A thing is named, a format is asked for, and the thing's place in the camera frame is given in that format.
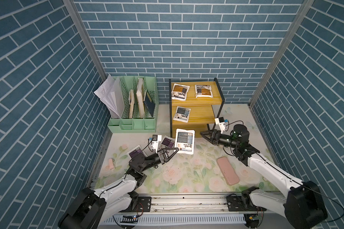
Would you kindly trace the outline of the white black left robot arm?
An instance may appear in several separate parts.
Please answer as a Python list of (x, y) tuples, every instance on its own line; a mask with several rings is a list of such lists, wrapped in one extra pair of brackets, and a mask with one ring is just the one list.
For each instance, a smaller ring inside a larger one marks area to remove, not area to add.
[(96, 229), (99, 223), (123, 210), (133, 210), (137, 205), (138, 193), (147, 175), (145, 170), (169, 162), (179, 148), (163, 148), (145, 156), (134, 154), (129, 169), (119, 180), (100, 189), (85, 188), (80, 191), (58, 221), (60, 229)]

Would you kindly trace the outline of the teal coffee bag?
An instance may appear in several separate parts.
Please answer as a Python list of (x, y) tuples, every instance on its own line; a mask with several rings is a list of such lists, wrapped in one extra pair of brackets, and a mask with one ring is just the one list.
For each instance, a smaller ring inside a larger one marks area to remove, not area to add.
[(181, 106), (177, 106), (173, 120), (188, 123), (190, 112), (191, 112), (191, 108), (184, 108)]
[(177, 153), (193, 155), (195, 147), (195, 131), (177, 129), (175, 136), (174, 146), (179, 149)]

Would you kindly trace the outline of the wooden black-frame three-tier shelf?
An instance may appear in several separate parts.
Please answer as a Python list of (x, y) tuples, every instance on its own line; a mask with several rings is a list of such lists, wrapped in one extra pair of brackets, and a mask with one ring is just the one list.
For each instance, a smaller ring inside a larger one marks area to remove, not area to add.
[[(170, 135), (175, 137), (176, 130), (194, 130), (196, 137), (200, 137), (200, 132), (214, 129), (216, 127), (215, 119), (220, 117), (225, 98), (220, 87), (219, 81), (215, 78), (213, 81), (206, 82), (169, 82), (169, 91), (173, 90), (176, 84), (189, 86), (185, 101), (174, 100), (169, 95), (170, 106)], [(195, 85), (209, 85), (212, 87), (213, 97), (196, 98)], [(190, 108), (189, 121), (187, 123), (173, 120), (177, 107)]]

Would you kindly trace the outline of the yellow coffee bag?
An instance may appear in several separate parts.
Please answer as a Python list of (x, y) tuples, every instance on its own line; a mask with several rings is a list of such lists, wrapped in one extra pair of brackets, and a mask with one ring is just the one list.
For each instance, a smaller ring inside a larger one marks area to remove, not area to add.
[(211, 85), (195, 85), (196, 98), (213, 98)]
[(189, 89), (188, 85), (174, 84), (171, 91), (172, 100), (186, 101)]

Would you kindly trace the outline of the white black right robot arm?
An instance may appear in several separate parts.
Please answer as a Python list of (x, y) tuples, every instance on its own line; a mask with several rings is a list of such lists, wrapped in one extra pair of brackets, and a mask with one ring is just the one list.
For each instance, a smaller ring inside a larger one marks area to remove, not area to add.
[(328, 218), (319, 187), (312, 181), (302, 181), (266, 159), (249, 143), (249, 131), (242, 124), (234, 125), (230, 135), (220, 130), (202, 131), (201, 136), (216, 146), (228, 147), (245, 166), (260, 173), (273, 184), (280, 195), (250, 187), (241, 193), (245, 208), (257, 207), (273, 211), (296, 229), (310, 229)]

